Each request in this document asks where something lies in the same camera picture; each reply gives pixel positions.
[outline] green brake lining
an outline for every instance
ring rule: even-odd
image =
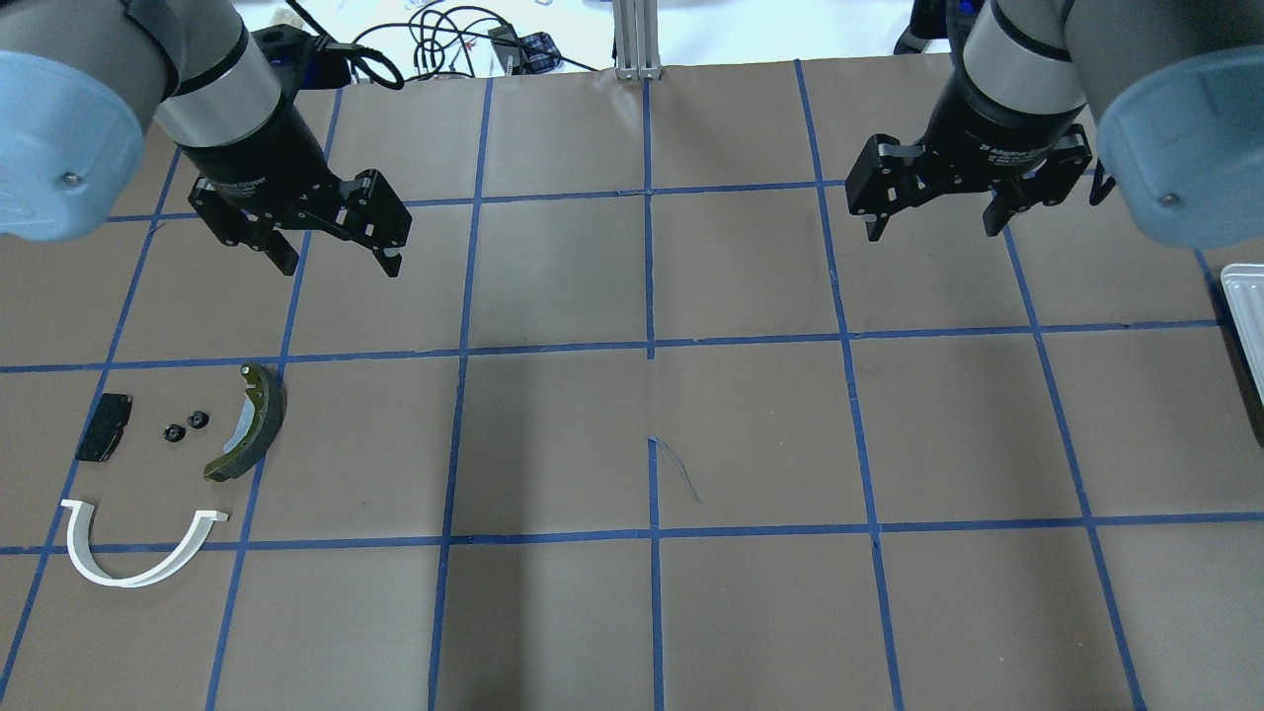
[[[286,417],[286,393],[277,378],[258,363],[241,364],[245,405],[238,429],[224,445],[224,455],[206,466],[205,478],[222,482],[250,471],[272,447]]]

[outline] white tray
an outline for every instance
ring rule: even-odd
[[[1220,272],[1225,299],[1255,377],[1255,390],[1264,396],[1264,264],[1229,264]]]

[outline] blue tape grid line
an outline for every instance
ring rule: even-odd
[[[453,409],[453,442],[447,457],[447,488],[444,498],[444,535],[439,549],[439,574],[435,582],[435,612],[430,638],[428,708],[439,702],[439,662],[444,641],[444,610],[447,602],[447,569],[453,545],[453,515],[456,506],[456,471],[460,462],[461,417],[465,411],[465,377],[470,359],[470,307],[474,301],[474,267],[478,261],[478,229],[483,209],[483,176],[487,166],[487,135],[492,120],[490,80],[483,91],[483,118],[478,137],[478,163],[474,171],[474,200],[470,215],[470,242],[465,261],[465,295],[461,300],[460,367],[456,374],[456,405]]]
[[[1194,249],[1193,258],[1198,262],[1198,268],[1202,271],[1202,278],[1207,283],[1207,294],[1211,296],[1211,306],[1216,311],[1216,316],[1222,321],[1229,321],[1232,315],[1229,311],[1229,301],[1225,299],[1225,294],[1220,287],[1220,275],[1211,271],[1211,264],[1207,263],[1207,256],[1202,253],[1202,249]],[[1237,329],[1230,329],[1230,331],[1237,335]]]
[[[650,620],[653,654],[653,711],[666,708],[666,673],[662,665],[662,529],[659,516],[659,443],[646,440],[650,463]]]
[[[1141,514],[1126,516],[1093,516],[1088,520],[1096,528],[1119,526],[1179,526],[1205,524],[1264,524],[1264,511],[1222,511],[1201,514]],[[1055,519],[985,519],[954,521],[891,521],[880,524],[882,534],[944,533],[944,531],[1006,531],[1033,529],[1078,529],[1086,521],[1081,516]],[[426,548],[441,545],[537,545],[546,543],[592,543],[602,540],[652,540],[695,538],[763,538],[795,535],[870,535],[867,522],[858,524],[784,524],[765,526],[700,526],[679,529],[608,529],[592,531],[560,531],[541,534],[474,534],[474,535],[413,535],[387,538],[334,538],[297,540],[250,540],[249,550],[345,550],[370,548]],[[92,553],[171,553],[176,541],[167,543],[105,543],[94,544]],[[236,541],[209,541],[202,550],[236,550]],[[39,555],[40,545],[10,545],[0,548],[4,555]],[[66,555],[64,545],[54,545],[53,555]]]
[[[137,296],[137,286],[140,283],[140,273],[144,271],[145,259],[149,257],[149,248],[153,244],[154,232],[158,230],[159,220],[157,215],[162,211],[163,202],[167,201],[167,192],[171,190],[171,182],[176,176],[176,164],[178,162],[179,152],[173,151],[171,163],[167,166],[167,177],[163,180],[162,192],[158,194],[158,204],[154,206],[154,215],[149,219],[149,230],[145,233],[144,243],[140,245],[140,254],[137,257],[137,267],[131,272],[131,282],[128,285],[128,295],[123,300],[123,307],[119,311],[119,320],[114,326],[114,337],[110,339],[110,349],[106,353],[101,376],[96,381],[92,402],[88,406],[87,414],[83,416],[83,428],[80,430],[80,439],[82,439],[83,434],[87,431],[87,425],[92,420],[92,412],[96,411],[96,406],[101,401],[101,393],[105,392],[105,381],[110,374],[109,367],[110,363],[114,362],[115,354],[119,352],[119,342],[123,340],[123,329],[128,323],[128,314],[131,311],[131,304]],[[25,635],[27,625],[30,622],[30,611],[35,606],[35,596],[39,593],[40,582],[44,579],[44,569],[48,566],[48,555],[52,553],[53,540],[57,536],[57,529],[61,526],[61,500],[67,498],[71,495],[71,488],[75,486],[75,474],[77,472],[78,461],[72,459],[70,469],[66,472],[66,482],[62,485],[62,495],[58,497],[58,506],[53,511],[53,520],[48,524],[48,534],[44,536],[44,545],[39,553],[39,562],[35,564],[35,573],[30,581],[30,590],[27,592],[27,601],[21,607],[21,616],[18,619],[18,628],[14,631],[13,641],[9,645],[9,654],[5,657],[4,671],[0,672],[0,702],[4,701],[5,691],[9,688],[9,679],[13,676],[13,665],[18,659],[18,650],[21,648],[21,639]]]
[[[811,147],[811,167],[817,178],[817,202],[820,207],[820,226],[824,234],[825,262],[829,267],[829,286],[834,297],[834,314],[838,318],[839,343],[843,347],[843,371],[847,377],[847,399],[852,411],[852,426],[856,433],[856,454],[860,459],[861,486],[865,491],[865,517],[872,540],[870,547],[873,558],[873,579],[877,587],[878,617],[882,624],[882,643],[886,648],[886,669],[891,682],[891,701],[895,711],[904,711],[904,688],[900,683],[900,662],[895,652],[895,629],[891,624],[891,600],[886,586],[886,564],[882,560],[882,526],[878,522],[877,504],[873,498],[873,479],[870,472],[868,447],[865,440],[865,419],[861,414],[861,401],[856,387],[856,368],[852,359],[852,337],[847,328],[847,311],[843,307],[842,290],[838,286],[838,264],[834,259],[834,237],[829,223],[829,205],[825,200],[825,180],[820,167],[820,148],[817,143],[817,127],[811,119],[811,102],[808,99],[808,82],[803,76],[803,62],[794,62],[795,78],[799,82],[799,97],[803,101],[804,121],[808,127],[808,144]]]
[[[1053,402],[1053,411],[1058,420],[1058,430],[1062,434],[1062,447],[1067,455],[1067,466],[1071,468],[1071,478],[1076,487],[1076,496],[1079,498],[1079,514],[1083,519],[1085,530],[1088,533],[1088,545],[1092,549],[1093,563],[1097,567],[1097,578],[1101,583],[1102,597],[1106,602],[1106,612],[1110,617],[1111,631],[1115,634],[1115,644],[1119,648],[1119,657],[1124,665],[1124,677],[1127,679],[1127,689],[1133,697],[1133,707],[1136,711],[1145,711],[1145,698],[1141,696],[1141,684],[1136,678],[1136,669],[1133,665],[1133,654],[1127,646],[1127,638],[1124,634],[1124,622],[1119,616],[1119,603],[1115,600],[1115,590],[1111,586],[1110,571],[1106,568],[1106,557],[1102,553],[1101,539],[1097,535],[1097,525],[1093,522],[1093,510],[1088,502],[1088,492],[1085,490],[1085,479],[1079,471],[1079,458],[1076,455],[1076,445],[1071,439],[1071,426],[1067,424],[1067,414],[1062,407],[1062,396],[1058,393],[1058,382],[1053,374],[1053,366],[1049,362],[1049,352],[1044,344],[1040,319],[1036,315],[1035,304],[1031,300],[1031,291],[1028,288],[1026,277],[1023,273],[1023,261],[1019,258],[1018,245],[1014,242],[1014,233],[1009,225],[1005,226],[1005,248],[1010,253],[1010,263],[1014,266],[1014,277],[1019,282],[1019,291],[1023,294],[1023,306],[1026,309],[1028,320],[1031,323],[1031,338],[1035,342],[1036,352],[1040,356],[1040,368],[1044,371],[1044,381],[1049,388],[1049,400]]]
[[[330,114],[329,132],[325,134],[325,161],[329,161],[334,149],[334,134],[337,130],[337,118],[343,109],[343,90],[334,94],[334,109]],[[277,380],[284,381],[286,364],[289,356],[289,344],[295,331],[295,318],[298,315],[298,300],[302,296],[303,275],[307,271],[307,258],[311,254],[311,230],[303,233],[302,249],[298,253],[298,264],[295,268],[295,283],[289,291],[289,309],[286,312],[286,328],[281,337],[281,352],[278,353]],[[268,454],[254,467],[254,476],[250,479],[250,493],[246,498],[245,512],[241,517],[241,534],[238,538],[235,554],[233,558],[233,574],[229,578],[229,591],[224,601],[224,615],[220,619],[220,633],[215,641],[215,659],[211,664],[211,679],[206,689],[206,711],[212,711],[219,698],[220,677],[224,672],[224,654],[228,650],[229,634],[233,629],[233,615],[236,610],[236,596],[241,587],[241,569],[245,567],[245,557],[250,550],[250,530],[254,524],[254,511],[259,501],[259,486],[263,482],[263,469],[268,463]]]
[[[650,106],[651,80],[641,81],[641,149],[645,154],[645,340],[646,358],[653,361],[657,345],[653,329],[653,140]],[[653,665],[653,711],[666,708],[662,668],[662,541],[659,536],[659,443],[646,440],[650,477],[650,620]]]
[[[645,154],[645,352],[653,361],[653,149],[650,123],[650,83],[641,80],[641,151]]]

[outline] white curved bracket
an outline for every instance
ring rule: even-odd
[[[66,525],[66,548],[71,554],[71,563],[85,578],[106,587],[145,587],[167,579],[193,558],[206,541],[206,536],[211,534],[215,521],[229,520],[229,515],[220,511],[193,511],[193,522],[188,525],[185,539],[176,545],[176,550],[163,558],[162,563],[130,578],[115,578],[96,564],[88,549],[87,534],[96,507],[73,498],[63,498],[62,506],[71,510],[71,520]]]

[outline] cable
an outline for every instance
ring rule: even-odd
[[[520,52],[526,52],[526,47],[522,44],[522,38],[518,37],[518,30],[514,29],[513,24],[511,24],[509,20],[502,18],[501,15],[495,14],[494,11],[488,10],[487,8],[479,8],[477,5],[458,5],[455,8],[449,8],[449,9],[444,10],[441,14],[439,14],[439,16],[440,16],[440,19],[446,19],[449,22],[449,24],[451,24],[453,27],[456,27],[456,23],[451,20],[451,15],[454,13],[460,13],[460,11],[465,11],[465,10],[473,10],[475,13],[483,13],[484,15],[487,15],[488,19],[494,19],[494,20],[499,22],[501,27],[506,28],[509,32],[509,34],[513,37],[513,46],[517,47]],[[422,19],[422,24],[425,24],[426,15],[422,15],[421,19]],[[441,29],[441,28],[439,28],[437,23],[436,23],[436,27],[431,30],[431,37],[435,37],[437,34],[439,29]],[[470,61],[470,57],[469,57],[469,44],[465,43],[465,33],[458,34],[456,39],[460,40],[460,43],[461,43],[463,47],[465,47],[465,61],[470,66],[470,73],[474,73],[474,63],[473,63],[473,61]],[[493,49],[493,52],[495,51],[495,46],[497,44],[503,46],[503,42],[501,39],[492,39],[492,49]]]
[[[430,8],[432,8],[432,6],[437,5],[437,4],[442,3],[442,1],[444,1],[444,0],[428,0],[428,1],[427,1],[427,3],[425,3],[425,4],[423,4],[423,5],[421,6],[421,8],[417,8],[417,11],[416,11],[416,13],[413,13],[411,18],[408,18],[408,22],[410,22],[410,23],[416,23],[416,22],[417,22],[417,19],[418,19],[418,18],[421,18],[422,13],[425,13],[425,11],[426,11],[426,10],[428,10]],[[421,37],[420,37],[420,35],[418,35],[417,33],[415,33],[415,32],[412,32],[412,30],[410,29],[410,30],[408,30],[408,34],[411,34],[411,35],[412,35],[412,40],[413,40],[413,42],[416,42],[417,44],[421,44]]]
[[[469,67],[469,73],[473,75],[473,73],[475,73],[474,72],[474,58],[470,57],[470,48],[469,48],[469,43],[465,42],[465,34],[459,30],[459,28],[456,27],[456,20],[453,19],[453,11],[454,10],[439,11],[439,10],[427,8],[421,14],[420,24],[422,25],[422,28],[425,28],[425,25],[426,25],[426,15],[434,13],[435,16],[436,16],[436,19],[435,19],[435,27],[436,28],[439,27],[440,23],[446,22],[449,25],[451,25],[451,29],[458,30],[456,37],[451,42],[449,42],[447,44],[439,46],[439,57],[440,57],[439,59],[435,59],[434,54],[431,56],[431,59],[434,59],[434,62],[435,62],[435,70],[436,71],[444,68],[444,63],[447,61],[447,52],[446,52],[447,48],[450,48],[453,44],[455,44],[455,43],[459,42],[461,44],[461,53],[465,56],[465,66]],[[475,23],[470,23],[469,27],[474,27],[474,24]],[[439,37],[437,37],[437,34],[439,34],[437,32],[432,30],[430,33],[430,38],[427,39],[427,42],[430,42],[431,44],[436,44],[437,46],[439,44]]]
[[[303,6],[298,4],[298,0],[286,0],[286,5],[288,5],[289,9],[292,9],[300,18],[302,18],[305,23],[311,25],[311,28],[316,30],[317,34],[320,34],[321,37],[327,37],[331,40],[334,39],[334,35],[330,34],[329,30],[325,29],[324,25],[321,25],[320,22],[312,16],[311,13],[305,10]],[[360,46],[359,39],[348,46],[345,49],[340,48],[337,53],[345,56],[348,61],[350,61],[354,68],[363,71],[374,82],[380,83],[382,86],[391,89],[393,91],[399,91],[401,89],[403,89],[404,78],[403,73],[399,71],[399,67],[397,67],[396,63],[392,62],[391,58],[383,54],[382,52],[372,47]],[[386,67],[391,72],[391,76],[393,78],[386,78],[382,75],[373,71],[367,59],[372,59]]]
[[[455,33],[455,34],[466,34],[469,37],[477,37],[477,38],[480,38],[480,39],[492,39],[492,40],[498,42],[498,43],[499,42],[508,42],[503,37],[492,37],[492,35],[480,34],[480,33],[477,33],[477,32],[450,30],[450,29],[446,29],[446,28],[421,27],[417,23],[382,23],[379,25],[373,25],[373,27],[365,29],[364,32],[362,32],[356,37],[355,42],[358,43],[360,39],[363,39],[364,37],[367,37],[368,34],[372,34],[374,32],[379,32],[379,30],[383,30],[383,29],[391,29],[391,28],[420,28],[420,29],[430,29],[432,32],[447,32],[447,33]],[[549,51],[540,49],[540,48],[536,48],[536,47],[527,47],[526,44],[522,44],[521,42],[517,43],[517,47],[520,49],[522,49],[523,52],[530,52],[532,54],[544,54],[545,57],[552,57],[554,59],[560,59],[562,62],[566,62],[568,65],[574,65],[574,66],[576,66],[576,67],[579,67],[581,70],[588,70],[590,72],[599,72],[600,71],[597,67],[590,67],[590,66],[588,66],[588,65],[585,65],[583,62],[576,62],[575,59],[571,59],[571,58],[565,57],[562,54],[559,54],[556,52],[549,52]]]

